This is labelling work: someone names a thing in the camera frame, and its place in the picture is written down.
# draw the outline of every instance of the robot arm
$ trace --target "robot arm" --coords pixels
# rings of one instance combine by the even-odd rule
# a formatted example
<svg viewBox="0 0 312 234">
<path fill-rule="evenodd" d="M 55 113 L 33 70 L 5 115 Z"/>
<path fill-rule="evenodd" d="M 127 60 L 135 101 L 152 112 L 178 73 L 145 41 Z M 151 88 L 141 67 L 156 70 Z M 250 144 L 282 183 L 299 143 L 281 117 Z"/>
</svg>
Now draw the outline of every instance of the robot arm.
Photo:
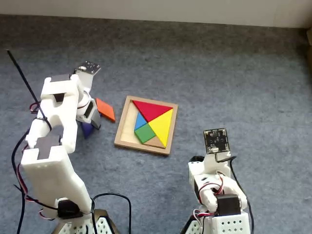
<svg viewBox="0 0 312 234">
<path fill-rule="evenodd" d="M 204 131 L 204 138 L 206 156 L 195 156 L 188 163 L 189 182 L 201 204 L 188 228 L 195 230 L 199 222 L 198 234 L 250 234 L 244 212 L 247 198 L 231 178 L 228 165 L 232 156 L 226 129 Z"/>
<path fill-rule="evenodd" d="M 52 129 L 63 127 L 62 136 L 53 135 L 47 122 L 38 112 L 26 136 L 29 149 L 24 150 L 21 166 L 31 181 L 36 198 L 41 203 L 58 208 L 44 207 L 47 218 L 70 221 L 91 217 L 91 199 L 84 182 L 75 173 L 68 154 L 76 147 L 76 120 L 100 128 L 97 105 L 89 92 L 99 65 L 85 62 L 76 72 L 79 75 L 60 75 L 44 81 L 40 107 Z M 72 214 L 62 212 L 75 210 Z"/>
</svg>

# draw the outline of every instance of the wooden frame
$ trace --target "wooden frame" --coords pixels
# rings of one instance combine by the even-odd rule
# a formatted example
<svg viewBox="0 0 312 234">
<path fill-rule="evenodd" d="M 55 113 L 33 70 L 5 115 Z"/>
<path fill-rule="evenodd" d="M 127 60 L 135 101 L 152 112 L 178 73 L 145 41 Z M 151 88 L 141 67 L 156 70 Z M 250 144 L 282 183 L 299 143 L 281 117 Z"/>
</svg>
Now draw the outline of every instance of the wooden frame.
<svg viewBox="0 0 312 234">
<path fill-rule="evenodd" d="M 172 117 L 171 117 L 171 124 L 170 124 L 170 129 L 169 129 L 169 135 L 168 135 L 168 141 L 167 141 L 167 146 L 165 149 L 154 147 L 154 146 L 143 145 L 140 143 L 133 143 L 133 142 L 127 142 L 127 141 L 121 140 L 121 134 L 122 134 L 122 131 L 123 131 L 124 126 L 125 126 L 125 120 L 126 120 L 126 117 L 128 114 L 130 102 L 132 100 L 143 101 L 143 102 L 148 102 L 148 103 L 163 105 L 163 106 L 169 106 L 169 107 L 173 108 L 173 113 L 172 113 Z M 154 153 L 163 154 L 163 155 L 168 155 L 170 153 L 172 139 L 173 139 L 173 135 L 174 135 L 177 109 L 178 109 L 178 105 L 173 104 L 173 103 L 168 103 L 168 102 L 163 102 L 163 101 L 155 101 L 155 100 L 140 98 L 140 97 L 135 97 L 135 96 L 127 96 L 126 101 L 125 101 L 125 105 L 123 107 L 121 119 L 119 122 L 118 130 L 116 133 L 116 137 L 115 137 L 115 145 L 122 146 L 122 147 L 128 147 L 128 148 L 132 148 L 132 149 L 148 151 L 148 152 L 154 152 Z"/>
</svg>

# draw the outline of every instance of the yellow triangle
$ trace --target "yellow triangle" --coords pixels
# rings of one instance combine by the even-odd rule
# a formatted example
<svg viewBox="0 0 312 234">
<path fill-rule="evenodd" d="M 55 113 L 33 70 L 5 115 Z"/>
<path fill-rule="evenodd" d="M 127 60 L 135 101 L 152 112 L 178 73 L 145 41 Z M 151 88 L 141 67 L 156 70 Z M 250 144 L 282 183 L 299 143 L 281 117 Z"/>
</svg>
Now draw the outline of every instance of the yellow triangle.
<svg viewBox="0 0 312 234">
<path fill-rule="evenodd" d="M 165 147 L 167 146 L 172 112 L 173 109 L 163 113 L 148 123 Z"/>
</svg>

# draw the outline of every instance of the blue-gray carpet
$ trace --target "blue-gray carpet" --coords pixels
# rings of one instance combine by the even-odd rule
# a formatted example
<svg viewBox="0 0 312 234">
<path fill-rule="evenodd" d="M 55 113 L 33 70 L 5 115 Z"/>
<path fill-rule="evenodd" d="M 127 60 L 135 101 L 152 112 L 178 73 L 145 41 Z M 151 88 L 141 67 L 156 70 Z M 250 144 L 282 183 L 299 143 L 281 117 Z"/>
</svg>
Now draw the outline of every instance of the blue-gray carpet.
<svg viewBox="0 0 312 234">
<path fill-rule="evenodd" d="M 94 196 L 127 195 L 134 234 L 177 234 L 197 207 L 187 162 L 204 155 L 202 131 L 226 127 L 236 174 L 253 206 L 256 234 L 312 229 L 312 82 L 297 29 L 200 23 L 52 17 L 0 17 L 0 232 L 15 233 L 20 193 L 11 152 L 30 126 L 33 102 L 5 49 L 39 97 L 45 77 L 99 63 L 91 94 L 113 105 L 115 124 L 84 140 L 70 156 Z M 168 157 L 114 147 L 127 95 L 179 105 Z M 127 203 L 102 198 L 122 234 Z M 50 233 L 56 222 L 26 204 L 22 233 Z"/>
</svg>

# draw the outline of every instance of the orange tangram piece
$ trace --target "orange tangram piece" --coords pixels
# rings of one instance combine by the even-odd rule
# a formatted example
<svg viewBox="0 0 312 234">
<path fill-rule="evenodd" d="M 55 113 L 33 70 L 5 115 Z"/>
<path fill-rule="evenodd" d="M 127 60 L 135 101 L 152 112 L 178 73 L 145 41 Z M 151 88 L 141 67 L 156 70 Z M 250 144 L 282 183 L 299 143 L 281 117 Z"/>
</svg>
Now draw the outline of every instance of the orange tangram piece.
<svg viewBox="0 0 312 234">
<path fill-rule="evenodd" d="M 108 105 L 106 102 L 102 101 L 99 98 L 96 98 L 96 102 L 98 112 L 100 112 L 103 116 L 110 119 L 112 122 L 115 122 L 115 114 L 113 107 Z"/>
</svg>

